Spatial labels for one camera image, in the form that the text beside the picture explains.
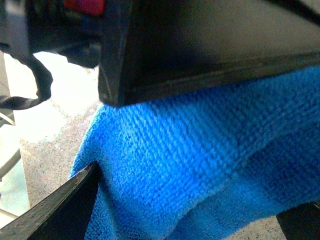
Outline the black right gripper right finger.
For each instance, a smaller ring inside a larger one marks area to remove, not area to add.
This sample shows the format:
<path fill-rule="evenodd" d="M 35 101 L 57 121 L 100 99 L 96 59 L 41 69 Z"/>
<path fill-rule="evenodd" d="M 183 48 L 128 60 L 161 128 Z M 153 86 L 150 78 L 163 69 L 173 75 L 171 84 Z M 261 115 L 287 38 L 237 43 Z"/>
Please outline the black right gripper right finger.
<path fill-rule="evenodd" d="M 320 202 L 301 204 L 276 215 L 286 240 L 320 239 Z"/>

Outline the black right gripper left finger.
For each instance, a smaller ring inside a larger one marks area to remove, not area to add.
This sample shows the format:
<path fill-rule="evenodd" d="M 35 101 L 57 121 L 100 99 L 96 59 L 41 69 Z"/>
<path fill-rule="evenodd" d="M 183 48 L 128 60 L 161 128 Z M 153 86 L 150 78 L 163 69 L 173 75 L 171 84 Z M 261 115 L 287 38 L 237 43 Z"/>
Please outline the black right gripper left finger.
<path fill-rule="evenodd" d="M 93 162 L 0 230 L 2 240 L 83 240 L 95 205 L 100 168 Z"/>

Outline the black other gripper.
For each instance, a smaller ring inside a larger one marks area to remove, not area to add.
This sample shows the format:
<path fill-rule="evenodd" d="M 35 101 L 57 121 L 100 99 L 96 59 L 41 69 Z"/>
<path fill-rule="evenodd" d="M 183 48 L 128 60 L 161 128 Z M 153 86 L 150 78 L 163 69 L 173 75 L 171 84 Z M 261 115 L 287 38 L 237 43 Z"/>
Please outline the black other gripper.
<path fill-rule="evenodd" d="M 15 59 L 52 52 L 78 65 L 117 64 L 117 1 L 2 0 L 0 50 Z"/>

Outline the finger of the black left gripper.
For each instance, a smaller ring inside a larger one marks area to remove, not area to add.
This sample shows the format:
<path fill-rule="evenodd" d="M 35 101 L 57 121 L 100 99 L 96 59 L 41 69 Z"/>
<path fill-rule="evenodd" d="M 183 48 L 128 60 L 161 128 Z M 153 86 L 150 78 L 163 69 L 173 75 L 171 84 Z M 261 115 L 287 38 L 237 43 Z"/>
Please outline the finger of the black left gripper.
<path fill-rule="evenodd" d="M 113 107 L 320 63 L 317 0 L 108 0 L 99 99 Z"/>

